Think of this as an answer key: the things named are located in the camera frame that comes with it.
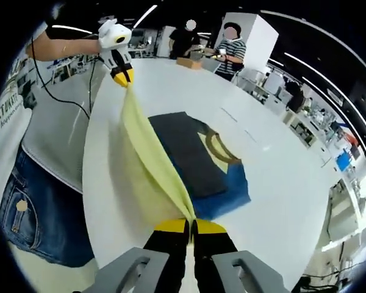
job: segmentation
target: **dark gray cloth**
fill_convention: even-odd
[[[225,192],[222,171],[214,164],[198,135],[198,126],[185,112],[149,118],[164,150],[180,169],[182,181],[194,197]]]

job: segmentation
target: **black shirt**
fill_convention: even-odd
[[[200,44],[198,34],[186,29],[175,29],[170,35],[170,39],[175,41],[171,52],[175,57],[184,57],[184,53],[192,45]]]

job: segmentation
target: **jeans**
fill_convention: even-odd
[[[221,76],[223,79],[226,79],[227,81],[232,81],[232,78],[234,76],[234,74],[228,74],[219,71],[216,71],[215,74]]]
[[[54,264],[82,267],[94,257],[82,195],[44,171],[21,147],[1,201],[0,226],[19,249]]]

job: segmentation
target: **white t-shirt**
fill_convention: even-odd
[[[46,23],[43,23],[35,31],[33,38],[36,39],[42,34],[46,27]],[[31,109],[24,107],[23,98],[18,93],[18,80],[19,78],[27,79],[27,73],[33,66],[34,63],[30,62],[23,48],[12,65],[4,91],[0,96],[0,203],[32,113]]]

